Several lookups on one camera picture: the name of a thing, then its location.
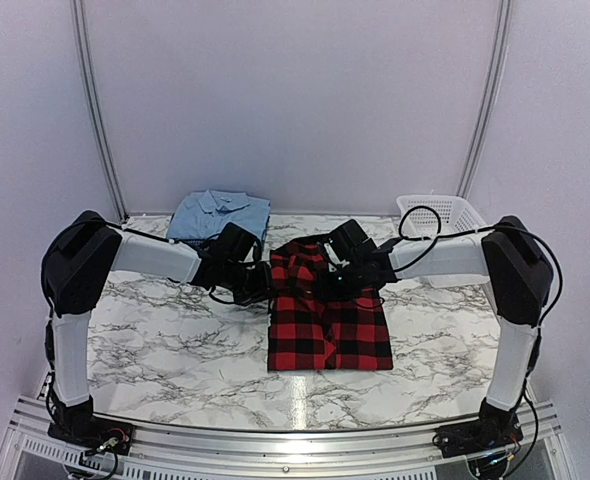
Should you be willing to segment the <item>red black plaid shirt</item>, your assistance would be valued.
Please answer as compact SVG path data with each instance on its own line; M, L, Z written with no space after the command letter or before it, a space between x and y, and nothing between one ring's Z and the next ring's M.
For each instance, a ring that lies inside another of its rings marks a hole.
M379 293L366 288L341 300L321 300L317 281L329 271L319 235L291 240L270 252L276 294L267 330L267 370L393 368L389 329Z

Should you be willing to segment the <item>white plastic basket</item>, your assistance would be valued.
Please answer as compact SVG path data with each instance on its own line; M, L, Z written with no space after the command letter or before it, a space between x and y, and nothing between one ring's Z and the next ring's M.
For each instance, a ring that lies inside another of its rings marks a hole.
M413 194L396 198L400 216L417 206L402 222L402 233L411 237L460 233L475 230L487 222L464 198L451 195ZM418 277L417 280L434 288L485 285L487 277L479 274L454 274Z

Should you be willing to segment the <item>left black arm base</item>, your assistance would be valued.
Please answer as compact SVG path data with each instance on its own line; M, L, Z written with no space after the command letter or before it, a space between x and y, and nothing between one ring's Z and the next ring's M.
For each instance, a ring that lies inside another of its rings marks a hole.
M94 400L66 406L54 392L48 394L46 408L51 418L49 437L89 450L92 454L104 451L127 455L130 452L134 425L98 417Z

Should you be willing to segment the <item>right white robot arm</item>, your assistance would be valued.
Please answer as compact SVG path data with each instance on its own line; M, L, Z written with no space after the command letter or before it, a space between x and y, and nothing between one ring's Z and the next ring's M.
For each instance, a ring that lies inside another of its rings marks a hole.
M550 298L559 265L546 244L515 216L478 229L442 235L399 234L376 245L354 220L323 237L320 250L337 264L318 275L313 295L323 301L358 298L367 289L423 277L476 275L489 282L500 326L493 376L485 402L495 408L476 419L470 438L490 448L509 431L502 411L516 407L537 362L541 326L554 304Z

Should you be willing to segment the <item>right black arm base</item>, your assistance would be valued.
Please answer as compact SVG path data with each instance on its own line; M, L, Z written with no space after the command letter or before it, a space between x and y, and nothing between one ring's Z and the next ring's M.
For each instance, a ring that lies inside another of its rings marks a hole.
M438 427L433 445L444 458L515 446L523 439L516 410L517 406L502 410L483 400L476 420Z

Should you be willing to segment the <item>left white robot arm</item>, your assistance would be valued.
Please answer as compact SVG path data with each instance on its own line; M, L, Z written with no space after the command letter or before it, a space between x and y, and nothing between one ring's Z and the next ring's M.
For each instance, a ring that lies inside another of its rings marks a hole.
M235 305L270 294L269 265L261 243L229 223L200 246L113 225L94 211L83 212L48 247L41 264L41 287L49 305L48 361L56 398L69 408L61 426L81 445L100 438L101 423L84 408L88 326L108 276L124 271L169 279L213 292L228 290Z

